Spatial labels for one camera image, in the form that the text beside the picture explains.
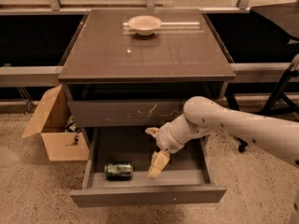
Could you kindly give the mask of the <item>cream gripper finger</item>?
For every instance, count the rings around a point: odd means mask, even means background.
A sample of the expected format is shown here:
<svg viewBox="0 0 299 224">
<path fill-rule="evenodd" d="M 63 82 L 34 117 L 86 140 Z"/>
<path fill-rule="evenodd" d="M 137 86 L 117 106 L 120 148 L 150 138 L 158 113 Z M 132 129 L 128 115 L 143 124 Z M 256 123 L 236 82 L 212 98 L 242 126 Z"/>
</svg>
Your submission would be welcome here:
<svg viewBox="0 0 299 224">
<path fill-rule="evenodd" d="M 170 154 L 168 152 L 163 150 L 159 152 L 154 151 L 151 158 L 148 178 L 151 180 L 157 178 L 169 161 Z"/>
<path fill-rule="evenodd" d="M 145 130 L 146 134 L 151 135 L 153 138 L 156 138 L 159 133 L 159 128 L 149 127 Z"/>
</svg>

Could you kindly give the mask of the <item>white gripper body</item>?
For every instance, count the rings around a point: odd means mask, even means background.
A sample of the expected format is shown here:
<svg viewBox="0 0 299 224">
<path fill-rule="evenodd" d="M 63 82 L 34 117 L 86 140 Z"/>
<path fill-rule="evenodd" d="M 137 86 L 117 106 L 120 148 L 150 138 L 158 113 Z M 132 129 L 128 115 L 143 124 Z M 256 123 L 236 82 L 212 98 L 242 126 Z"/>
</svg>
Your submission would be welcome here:
<svg viewBox="0 0 299 224">
<path fill-rule="evenodd" d="M 156 144 L 160 150 L 177 153 L 190 140 L 205 136 L 206 128 L 199 127 L 180 115 L 163 125 L 156 134 Z"/>
</svg>

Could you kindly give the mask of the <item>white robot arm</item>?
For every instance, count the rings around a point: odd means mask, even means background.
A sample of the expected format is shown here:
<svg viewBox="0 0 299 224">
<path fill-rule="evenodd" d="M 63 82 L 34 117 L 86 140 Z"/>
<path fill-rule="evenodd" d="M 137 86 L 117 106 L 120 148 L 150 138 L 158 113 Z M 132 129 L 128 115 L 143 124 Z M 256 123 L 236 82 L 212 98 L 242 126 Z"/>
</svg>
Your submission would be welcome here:
<svg viewBox="0 0 299 224">
<path fill-rule="evenodd" d="M 259 147 L 296 167 L 299 160 L 299 123 L 225 108 L 212 100 L 194 96 L 187 100 L 182 113 L 160 128 L 146 133 L 160 149 L 152 154 L 148 178 L 157 178 L 170 161 L 191 140 L 202 138 L 216 129 Z"/>
</svg>

